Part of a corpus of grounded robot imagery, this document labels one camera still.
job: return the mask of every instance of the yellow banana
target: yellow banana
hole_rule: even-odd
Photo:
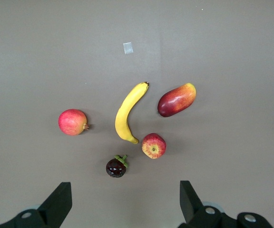
[[[116,115],[115,129],[117,134],[121,139],[130,141],[133,144],[137,144],[139,140],[132,135],[131,130],[128,126],[128,114],[134,107],[134,105],[146,93],[148,85],[148,82],[142,82],[137,84],[126,96]]]

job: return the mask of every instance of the apple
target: apple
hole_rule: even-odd
[[[195,100],[196,89],[191,83],[184,84],[164,94],[158,102],[158,113],[169,117],[188,108]]]
[[[149,158],[159,158],[166,152],[166,142],[156,133],[148,134],[142,141],[142,151]]]
[[[59,116],[59,128],[65,134],[78,135],[89,126],[83,112],[78,109],[68,109]]]

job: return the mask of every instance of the pomegranate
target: pomegranate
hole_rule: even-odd
[[[83,112],[78,109],[68,109],[59,116],[59,128],[65,134],[78,135],[89,126]]]

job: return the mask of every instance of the screw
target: screw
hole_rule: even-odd
[[[256,222],[256,219],[253,215],[245,215],[244,218],[248,221],[248,222]]]
[[[26,218],[28,218],[28,217],[30,217],[31,216],[31,213],[30,212],[26,212],[26,213],[24,213],[22,216],[21,216],[21,218],[22,219],[26,219]]]
[[[209,215],[214,215],[215,214],[215,210],[213,208],[206,208],[205,211],[209,214]]]

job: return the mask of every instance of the red mango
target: red mango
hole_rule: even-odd
[[[169,117],[188,108],[195,100],[196,89],[191,83],[184,84],[164,94],[158,102],[158,112]]]

